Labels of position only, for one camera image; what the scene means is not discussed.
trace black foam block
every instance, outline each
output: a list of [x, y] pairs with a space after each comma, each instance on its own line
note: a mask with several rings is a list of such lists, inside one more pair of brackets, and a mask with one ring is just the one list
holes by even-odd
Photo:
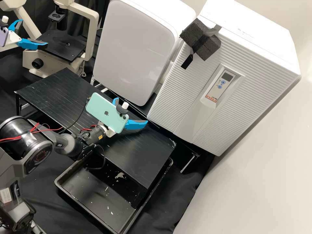
[[208, 30], [209, 28], [196, 18], [180, 35], [190, 47], [196, 48], [194, 52], [204, 61], [221, 47], [217, 36], [205, 36]]

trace white cap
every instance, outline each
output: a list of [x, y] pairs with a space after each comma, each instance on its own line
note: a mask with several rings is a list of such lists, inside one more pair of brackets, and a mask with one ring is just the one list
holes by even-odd
[[8, 16], [2, 16], [2, 22], [8, 23], [9, 22], [9, 17]]
[[128, 102], [124, 102], [121, 107], [126, 110], [126, 109], [128, 109], [128, 106], [129, 106], [129, 103]]

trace black plastic tray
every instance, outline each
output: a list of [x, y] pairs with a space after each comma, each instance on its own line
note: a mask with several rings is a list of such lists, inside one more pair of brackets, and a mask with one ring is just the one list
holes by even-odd
[[99, 178], [92, 173], [92, 170], [85, 169], [85, 166], [93, 157], [94, 155], [91, 155], [89, 158], [76, 161], [56, 178], [54, 183], [111, 233], [126, 234], [162, 178], [172, 166], [173, 161], [171, 158], [167, 160], [141, 206], [135, 209], [129, 201], [125, 200], [105, 183], [107, 171], [105, 176]]

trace white wall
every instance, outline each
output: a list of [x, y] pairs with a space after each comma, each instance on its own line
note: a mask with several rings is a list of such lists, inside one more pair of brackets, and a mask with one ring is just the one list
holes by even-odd
[[199, 15], [199, 13], [202, 10], [202, 7], [204, 6], [207, 0], [181, 0], [181, 1], [192, 7]]
[[239, 2], [290, 29], [302, 80], [205, 176], [174, 233], [312, 233], [312, 1]]

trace orange label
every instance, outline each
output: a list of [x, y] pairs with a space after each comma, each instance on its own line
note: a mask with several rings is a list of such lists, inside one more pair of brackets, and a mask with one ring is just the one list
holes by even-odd
[[217, 102], [217, 99], [210, 97], [208, 94], [206, 95], [206, 98], [208, 98], [209, 100], [212, 100], [213, 102]]

